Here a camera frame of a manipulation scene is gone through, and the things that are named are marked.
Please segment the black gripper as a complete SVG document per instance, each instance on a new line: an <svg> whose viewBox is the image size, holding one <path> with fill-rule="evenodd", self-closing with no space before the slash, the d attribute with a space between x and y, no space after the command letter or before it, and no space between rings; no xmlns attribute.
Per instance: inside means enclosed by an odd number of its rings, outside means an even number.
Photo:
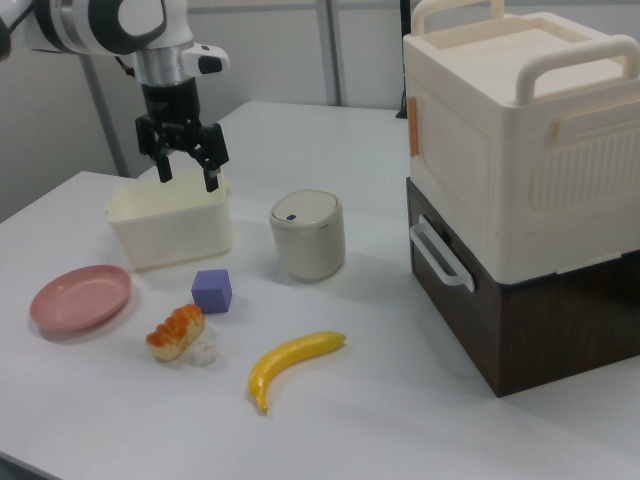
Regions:
<svg viewBox="0 0 640 480"><path fill-rule="evenodd" d="M161 182L173 178L169 150L188 152L202 167L207 192L219 188L218 175L229 161L219 124L203 126L194 78L165 86L141 86L147 113L135 121L138 148L155 163Z"/></svg>

